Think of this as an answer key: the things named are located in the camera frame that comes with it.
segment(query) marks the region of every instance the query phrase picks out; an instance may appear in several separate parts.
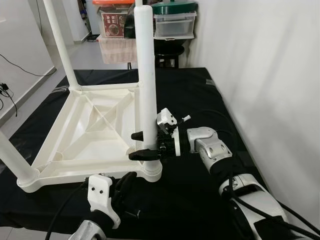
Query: floor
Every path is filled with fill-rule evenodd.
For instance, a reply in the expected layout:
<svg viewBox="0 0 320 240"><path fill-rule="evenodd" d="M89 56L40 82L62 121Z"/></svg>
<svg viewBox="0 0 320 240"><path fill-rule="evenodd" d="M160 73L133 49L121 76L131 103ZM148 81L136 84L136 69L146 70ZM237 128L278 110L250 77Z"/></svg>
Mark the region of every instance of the floor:
<svg viewBox="0 0 320 240"><path fill-rule="evenodd" d="M66 76L62 67L56 46L47 46L57 71L53 74L19 109L18 117L12 116L0 130L10 138L18 128L27 120L32 112L53 91L56 85ZM71 64L74 69L112 70L127 69L126 63L104 64L98 42L84 42L79 45L67 46ZM44 240L46 232L34 231L25 228L0 227L0 240ZM67 240L70 235L52 233L50 240Z"/></svg>

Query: orange lid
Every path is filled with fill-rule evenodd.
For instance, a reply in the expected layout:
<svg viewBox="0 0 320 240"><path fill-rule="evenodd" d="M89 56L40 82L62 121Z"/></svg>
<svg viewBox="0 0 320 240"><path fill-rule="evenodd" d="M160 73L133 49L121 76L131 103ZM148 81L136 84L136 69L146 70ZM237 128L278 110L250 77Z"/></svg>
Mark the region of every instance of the orange lid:
<svg viewBox="0 0 320 240"><path fill-rule="evenodd" d="M92 3L96 5L103 4L133 4L135 0L93 0Z"/></svg>

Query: green lid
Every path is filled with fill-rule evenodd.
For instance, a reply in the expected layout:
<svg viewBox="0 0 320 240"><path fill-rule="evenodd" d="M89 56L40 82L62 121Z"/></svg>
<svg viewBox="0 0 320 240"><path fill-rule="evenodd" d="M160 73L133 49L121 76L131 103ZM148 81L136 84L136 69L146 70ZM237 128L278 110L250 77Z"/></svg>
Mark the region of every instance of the green lid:
<svg viewBox="0 0 320 240"><path fill-rule="evenodd" d="M194 12L198 8L195 1L174 1L171 2L158 2L152 4L153 14L184 14Z"/></svg>

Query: black tablecloth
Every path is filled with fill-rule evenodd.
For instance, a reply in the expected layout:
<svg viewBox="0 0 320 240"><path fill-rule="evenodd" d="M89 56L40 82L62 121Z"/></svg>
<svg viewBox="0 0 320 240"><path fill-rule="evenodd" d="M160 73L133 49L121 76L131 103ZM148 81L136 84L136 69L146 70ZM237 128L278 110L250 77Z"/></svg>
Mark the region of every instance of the black tablecloth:
<svg viewBox="0 0 320 240"><path fill-rule="evenodd" d="M120 84L138 81L134 70L76 70L81 85ZM156 69L157 111L168 108L180 119L201 109L229 116L223 99L205 68ZM68 85L66 79L59 86ZM31 164L53 125L69 92L50 94L10 141ZM204 112L185 123L186 128L222 130L219 138L231 149L230 127L219 115ZM246 147L238 135L239 160L263 184ZM218 194L198 154L162 161L162 178L156 183L137 178L125 201L129 213L140 211L139 219L125 214L121 225L108 237L131 239L239 239L227 206ZM79 183L44 186L25 193L6 168L0 174L0 226L46 231L55 212ZM87 191L72 198L58 219L54 232L71 234L90 212Z"/></svg>

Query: white plastic tube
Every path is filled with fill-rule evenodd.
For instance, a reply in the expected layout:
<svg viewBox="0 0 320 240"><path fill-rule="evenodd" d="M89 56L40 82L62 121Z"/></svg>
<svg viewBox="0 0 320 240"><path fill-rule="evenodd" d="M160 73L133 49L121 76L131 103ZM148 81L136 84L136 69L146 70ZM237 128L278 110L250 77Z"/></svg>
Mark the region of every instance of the white plastic tube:
<svg viewBox="0 0 320 240"><path fill-rule="evenodd" d="M136 0L134 24L143 148L156 150L158 129L153 11L151 6L142 5L141 0ZM162 165L159 160L145 161L143 169L147 174L161 177Z"/></svg>
<svg viewBox="0 0 320 240"><path fill-rule="evenodd" d="M57 19L56 13L55 13L54 6L52 4L52 0L43 0L43 3L44 3L45 10L46 10L46 13L49 18L49 22L51 25L51 29L52 29L52 33L53 33L54 40L56 43L56 47L58 48L58 51L59 51L59 54L61 57L61 61L63 64L63 68L65 70L65 74L66 74L66 77L69 82L69 88L71 90L81 90L81 87L77 82L74 69L72 68L70 58L68 56L68 52L66 49L64 39L61 34L61 30L60 30L60 27L58 24L58 19Z"/></svg>
<svg viewBox="0 0 320 240"><path fill-rule="evenodd" d="M0 159L18 178L20 186L26 186L38 179L39 171L33 169L16 148L0 131Z"/></svg>

